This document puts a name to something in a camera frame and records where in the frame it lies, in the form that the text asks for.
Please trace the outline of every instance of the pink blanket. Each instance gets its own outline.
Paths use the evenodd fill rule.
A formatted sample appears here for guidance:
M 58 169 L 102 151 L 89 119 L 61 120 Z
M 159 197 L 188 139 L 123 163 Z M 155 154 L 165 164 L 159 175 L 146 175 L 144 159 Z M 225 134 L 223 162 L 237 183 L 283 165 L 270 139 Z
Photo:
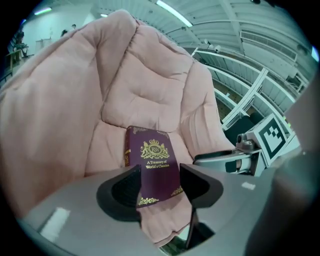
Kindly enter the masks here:
M 130 125 L 169 133 L 178 163 L 226 150 L 210 72 L 120 10 L 31 58 L 0 93 L 1 185 L 18 217 L 63 185 L 124 166 Z M 141 208 L 158 246 L 185 227 L 184 193 Z

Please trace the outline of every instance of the gray surface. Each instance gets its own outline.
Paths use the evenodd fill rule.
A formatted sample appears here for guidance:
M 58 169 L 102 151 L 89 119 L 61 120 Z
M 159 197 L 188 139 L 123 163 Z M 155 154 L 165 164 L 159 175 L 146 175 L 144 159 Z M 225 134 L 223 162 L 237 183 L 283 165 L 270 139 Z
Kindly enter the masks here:
M 38 230 L 56 207 L 62 207 L 70 210 L 70 216 L 55 244 L 72 254 L 163 256 L 141 231 L 138 222 L 113 220 L 98 206 L 96 192 L 100 184 L 129 169 L 108 171 L 73 182 L 32 209 L 24 221 Z
M 274 170 L 267 169 L 261 177 L 253 177 L 189 166 L 221 181 L 224 191 L 212 207 L 197 209 L 199 220 L 216 234 L 183 255 L 244 255 L 248 237 L 265 205 Z M 71 211 L 55 241 L 63 250 L 79 256 L 163 256 L 137 222 L 113 220 L 97 204 L 99 185 L 129 169 L 105 172 L 71 183 L 35 207 L 24 221 L 38 230 L 56 207 L 62 207 Z M 255 190 L 241 187 L 244 182 L 255 184 Z
M 196 170 L 201 170 L 201 167 L 195 167 Z M 203 242 L 200 246 L 197 246 L 191 250 L 188 250 L 183 256 L 244 256 L 246 255 L 246 246 L 248 238 L 257 223 L 267 200 L 268 194 L 271 189 L 271 181 L 274 175 L 275 169 L 266 169 L 260 177 L 252 177 L 258 180 L 255 192 L 243 205 L 240 206 L 238 211 L 234 212 L 232 218 L 226 223 L 226 225 L 218 230 L 214 230 L 216 234 L 210 239 Z M 225 210 L 228 211 L 228 205 L 224 206 Z M 199 221 L 203 223 L 218 222 L 221 220 L 217 215 L 209 215 L 209 209 L 201 209 L 199 211 Z
M 254 196 L 257 187 L 260 185 L 259 177 L 210 170 L 191 164 L 188 164 L 188 166 L 219 180 L 223 184 L 223 194 L 213 206 L 196 210 L 199 219 L 215 233 L 237 214 L 237 211 L 247 200 Z M 255 189 L 250 190 L 242 187 L 245 182 L 255 185 Z

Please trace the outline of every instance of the ceiling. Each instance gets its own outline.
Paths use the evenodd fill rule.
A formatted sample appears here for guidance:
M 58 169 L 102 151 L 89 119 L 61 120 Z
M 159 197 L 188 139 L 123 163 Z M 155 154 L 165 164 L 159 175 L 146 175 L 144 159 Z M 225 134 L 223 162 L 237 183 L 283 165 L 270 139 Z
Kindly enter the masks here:
M 204 40 L 222 51 L 244 55 L 241 31 L 252 32 L 275 40 L 297 52 L 303 46 L 307 56 L 301 55 L 296 65 L 313 70 L 311 63 L 312 46 L 290 15 L 282 8 L 272 7 L 261 0 L 254 4 L 250 0 L 163 0 L 184 16 L 193 26 L 187 27 L 182 21 L 156 4 L 157 0 L 45 0 L 41 5 L 59 6 L 65 4 L 93 3 L 93 9 L 110 14 L 125 9 L 135 18 L 155 27 L 169 39 L 184 48 L 206 48 Z

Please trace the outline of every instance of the book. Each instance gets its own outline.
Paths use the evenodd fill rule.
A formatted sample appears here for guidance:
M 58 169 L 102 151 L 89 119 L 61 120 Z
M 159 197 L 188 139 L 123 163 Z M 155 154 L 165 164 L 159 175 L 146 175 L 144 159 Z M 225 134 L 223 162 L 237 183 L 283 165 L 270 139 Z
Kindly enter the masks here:
M 124 148 L 125 166 L 141 165 L 137 208 L 165 201 L 183 192 L 178 163 L 166 132 L 129 126 Z

